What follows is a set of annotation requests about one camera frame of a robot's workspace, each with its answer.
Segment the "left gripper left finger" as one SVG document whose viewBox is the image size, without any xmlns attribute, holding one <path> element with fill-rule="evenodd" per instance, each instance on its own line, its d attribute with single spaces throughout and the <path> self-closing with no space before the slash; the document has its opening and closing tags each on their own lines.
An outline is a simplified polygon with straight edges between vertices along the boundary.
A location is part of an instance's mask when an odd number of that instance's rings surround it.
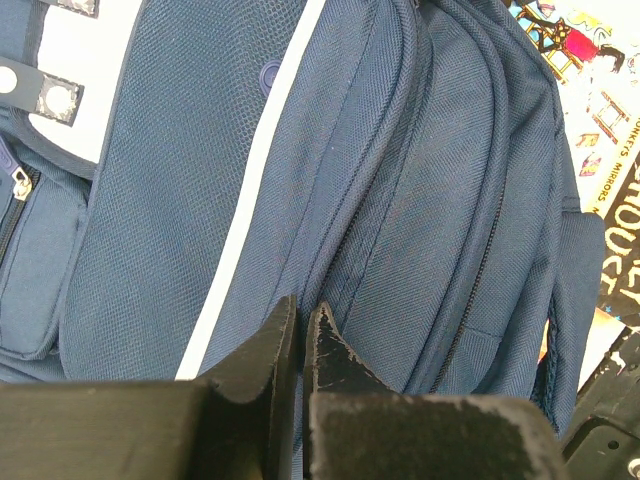
<svg viewBox="0 0 640 480">
<path fill-rule="evenodd" d="M 191 381 L 5 385 L 5 479 L 287 479 L 294 296 Z"/>
</svg>

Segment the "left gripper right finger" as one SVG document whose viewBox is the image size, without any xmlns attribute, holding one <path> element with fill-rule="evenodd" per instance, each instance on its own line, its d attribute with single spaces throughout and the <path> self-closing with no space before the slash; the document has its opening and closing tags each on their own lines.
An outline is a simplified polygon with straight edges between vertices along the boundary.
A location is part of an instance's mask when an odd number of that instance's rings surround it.
<svg viewBox="0 0 640 480">
<path fill-rule="evenodd" d="M 311 314 L 304 364 L 307 479 L 566 479 L 532 403 L 393 391 L 341 336 L 328 303 Z"/>
</svg>

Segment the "navy blue school backpack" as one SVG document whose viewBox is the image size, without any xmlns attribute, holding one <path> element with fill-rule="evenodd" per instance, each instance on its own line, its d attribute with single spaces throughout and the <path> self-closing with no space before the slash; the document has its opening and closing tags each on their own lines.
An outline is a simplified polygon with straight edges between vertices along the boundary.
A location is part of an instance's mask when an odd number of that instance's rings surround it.
<svg viewBox="0 0 640 480">
<path fill-rule="evenodd" d="M 604 253 L 499 1 L 1 5 L 3 383 L 190 378 L 294 296 L 387 385 L 574 411 Z"/>
</svg>

